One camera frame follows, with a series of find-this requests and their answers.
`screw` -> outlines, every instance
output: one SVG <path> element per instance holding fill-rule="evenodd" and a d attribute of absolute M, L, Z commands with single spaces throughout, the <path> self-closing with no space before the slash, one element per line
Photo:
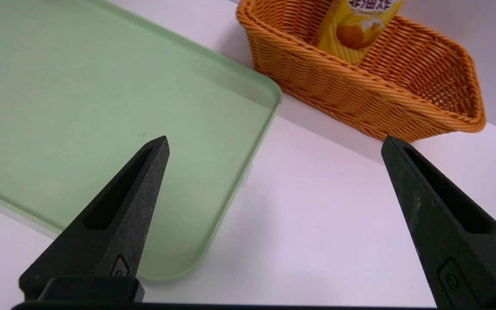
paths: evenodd
<path fill-rule="evenodd" d="M 447 285 L 453 290 L 456 290 L 459 287 L 459 282 L 456 279 L 456 276 L 452 273 L 447 274 Z"/>

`wicker basket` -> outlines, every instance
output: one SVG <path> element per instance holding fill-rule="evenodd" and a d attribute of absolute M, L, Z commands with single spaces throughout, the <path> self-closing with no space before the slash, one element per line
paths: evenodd
<path fill-rule="evenodd" d="M 286 93 L 354 128 L 407 142 L 486 123 L 474 62 L 457 43 L 396 16 L 364 61 L 309 45 L 331 0 L 242 0 L 254 68 Z"/>

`white wall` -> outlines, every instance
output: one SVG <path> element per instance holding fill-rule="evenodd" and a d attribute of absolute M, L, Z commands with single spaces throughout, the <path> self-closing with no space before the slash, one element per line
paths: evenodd
<path fill-rule="evenodd" d="M 406 0 L 400 13 L 466 47 L 476 63 L 487 119 L 496 125 L 496 0 Z"/>

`green tray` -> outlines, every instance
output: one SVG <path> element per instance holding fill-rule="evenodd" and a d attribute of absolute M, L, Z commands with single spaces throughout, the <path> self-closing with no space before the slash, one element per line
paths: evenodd
<path fill-rule="evenodd" d="M 0 0 L 0 204 L 59 232 L 166 135 L 139 275 L 174 279 L 208 249 L 281 97 L 260 73 L 113 4 Z"/>

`white surface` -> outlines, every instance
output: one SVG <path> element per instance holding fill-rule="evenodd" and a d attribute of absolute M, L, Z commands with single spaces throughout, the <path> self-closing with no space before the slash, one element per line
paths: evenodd
<path fill-rule="evenodd" d="M 227 0 L 115 2 L 250 63 Z M 415 146 L 496 218 L 495 126 Z M 143 281 L 145 301 L 433 306 L 380 147 L 285 96 L 203 263 L 181 280 Z M 0 207 L 0 309 L 22 301 L 18 276 L 51 237 Z"/>

